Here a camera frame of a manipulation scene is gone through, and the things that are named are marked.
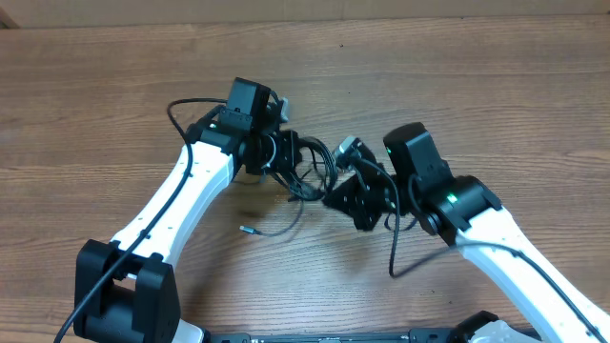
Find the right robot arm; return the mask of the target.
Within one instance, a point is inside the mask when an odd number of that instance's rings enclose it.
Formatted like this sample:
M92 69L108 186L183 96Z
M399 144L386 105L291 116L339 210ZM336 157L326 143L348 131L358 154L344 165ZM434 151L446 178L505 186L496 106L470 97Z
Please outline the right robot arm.
M501 200L472 175L454 176L420 122L383 138L389 174L358 138L335 149L335 164L352 177L325 206L370 231L384 213L411 214L484 272L532 325L541 342L606 342L609 315L583 295L528 240Z

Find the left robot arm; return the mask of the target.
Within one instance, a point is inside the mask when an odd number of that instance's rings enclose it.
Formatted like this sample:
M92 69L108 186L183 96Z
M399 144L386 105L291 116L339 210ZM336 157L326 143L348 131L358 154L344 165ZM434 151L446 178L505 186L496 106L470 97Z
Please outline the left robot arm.
M295 136L282 131L289 102L270 88L235 78L225 99L180 129L184 145L171 173L143 210L109 242L91 239L76 257L68 330L93 342L210 339L183 319L177 262L214 199L241 168L262 175L295 163Z

